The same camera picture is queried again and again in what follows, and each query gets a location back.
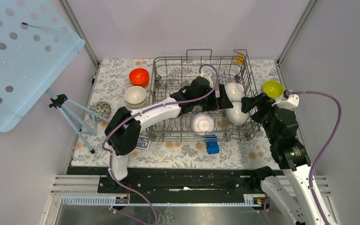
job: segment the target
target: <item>leaf pattern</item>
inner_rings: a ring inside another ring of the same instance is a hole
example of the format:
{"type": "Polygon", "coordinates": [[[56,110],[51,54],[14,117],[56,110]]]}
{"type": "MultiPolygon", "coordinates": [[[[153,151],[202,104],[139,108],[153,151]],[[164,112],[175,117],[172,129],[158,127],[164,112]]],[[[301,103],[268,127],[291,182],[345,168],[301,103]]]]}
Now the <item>leaf pattern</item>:
{"type": "MultiPolygon", "coordinates": [[[[96,79],[96,85],[89,103],[89,107],[99,101],[108,102],[112,112],[109,119],[116,110],[125,106],[123,95],[132,86],[128,80],[130,71],[134,68],[145,68],[150,75],[152,74],[152,59],[105,59],[100,68],[96,79]]],[[[193,60],[183,60],[182,63],[193,63],[193,60]]],[[[183,69],[183,74],[197,76],[198,71],[191,65],[183,69]]],[[[251,60],[252,72],[258,91],[262,91],[263,83],[267,80],[279,81],[275,63],[273,60],[251,60]]],[[[181,69],[176,66],[169,66],[168,75],[175,81],[181,75],[181,69]]],[[[164,67],[157,68],[158,74],[166,74],[164,67]]],[[[91,125],[88,116],[85,117],[87,124],[91,125]]],[[[97,135],[85,135],[90,145],[96,150],[95,154],[90,154],[86,145],[78,140],[71,161],[72,166],[108,166],[109,154],[101,149],[105,135],[104,130],[108,125],[105,121],[97,122],[97,135]]],[[[256,169],[262,166],[270,166],[278,169],[270,153],[270,144],[266,134],[261,129],[250,141],[240,142],[230,140],[219,142],[220,152],[208,155],[206,145],[203,142],[151,142],[149,150],[135,149],[130,153],[129,167],[172,167],[172,168],[225,168],[225,169],[256,169]]]]}

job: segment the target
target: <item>light blue board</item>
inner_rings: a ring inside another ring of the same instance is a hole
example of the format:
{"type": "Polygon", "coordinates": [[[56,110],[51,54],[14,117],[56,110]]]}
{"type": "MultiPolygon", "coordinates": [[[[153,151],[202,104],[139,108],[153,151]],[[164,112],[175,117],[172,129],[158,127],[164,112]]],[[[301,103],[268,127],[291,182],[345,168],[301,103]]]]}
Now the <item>light blue board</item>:
{"type": "Polygon", "coordinates": [[[0,0],[1,132],[15,127],[84,44],[46,0],[0,0]]]}

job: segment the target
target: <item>floral table surface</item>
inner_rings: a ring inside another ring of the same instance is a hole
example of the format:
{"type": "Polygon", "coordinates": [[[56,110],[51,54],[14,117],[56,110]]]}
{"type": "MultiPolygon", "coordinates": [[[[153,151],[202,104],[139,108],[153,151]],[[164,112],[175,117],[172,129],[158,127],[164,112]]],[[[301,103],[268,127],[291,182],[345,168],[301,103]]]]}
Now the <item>floral table surface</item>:
{"type": "MultiPolygon", "coordinates": [[[[99,101],[108,102],[112,108],[110,119],[118,108],[125,106],[123,96],[132,86],[129,72],[134,68],[145,68],[152,74],[152,63],[153,59],[103,60],[90,105],[99,101]]],[[[258,89],[267,80],[279,81],[274,60],[251,60],[250,64],[258,89]]],[[[85,117],[85,121],[91,124],[89,116],[85,117]]],[[[105,121],[98,121],[97,135],[85,136],[96,150],[95,154],[90,154],[86,145],[78,140],[72,166],[108,166],[109,154],[101,148],[107,125],[105,121]]],[[[278,169],[270,155],[270,144],[263,129],[251,141],[230,140],[218,144],[220,152],[208,155],[204,142],[151,142],[149,150],[135,149],[130,153],[128,167],[256,169],[268,165],[278,169]]]]}

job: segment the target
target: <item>wall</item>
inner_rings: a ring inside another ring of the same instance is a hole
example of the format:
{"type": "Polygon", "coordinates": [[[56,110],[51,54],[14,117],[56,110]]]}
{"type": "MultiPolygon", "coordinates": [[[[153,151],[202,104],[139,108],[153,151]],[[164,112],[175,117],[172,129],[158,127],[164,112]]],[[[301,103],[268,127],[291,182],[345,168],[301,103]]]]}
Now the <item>wall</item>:
{"type": "Polygon", "coordinates": [[[99,59],[215,55],[276,59],[308,0],[68,0],[99,59]]]}
{"type": "MultiPolygon", "coordinates": [[[[56,0],[52,3],[59,8],[56,0]]],[[[81,50],[51,88],[83,103],[93,74],[81,50]]],[[[66,164],[75,133],[48,105],[44,94],[14,129],[0,133],[0,225],[38,224],[53,179],[66,164]]]]}
{"type": "MultiPolygon", "coordinates": [[[[319,164],[343,225],[360,224],[360,1],[318,1],[283,63],[293,90],[320,90],[343,108],[333,142],[319,164]]],[[[328,139],[337,108],[301,96],[297,112],[313,157],[328,139]]]]}

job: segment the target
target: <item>gray floor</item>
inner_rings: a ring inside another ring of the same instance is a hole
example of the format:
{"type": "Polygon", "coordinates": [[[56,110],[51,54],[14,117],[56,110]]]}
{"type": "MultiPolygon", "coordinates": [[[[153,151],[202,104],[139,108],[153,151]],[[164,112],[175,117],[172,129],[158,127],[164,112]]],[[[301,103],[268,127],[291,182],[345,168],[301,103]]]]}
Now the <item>gray floor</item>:
{"type": "MultiPolygon", "coordinates": [[[[131,215],[153,223],[150,207],[129,206],[123,209],[131,215]]],[[[157,207],[159,225],[267,225],[262,213],[255,213],[250,207],[157,207]]],[[[269,212],[275,223],[277,213],[269,212]]],[[[123,215],[113,214],[106,206],[63,205],[57,225],[139,225],[123,215]]]]}

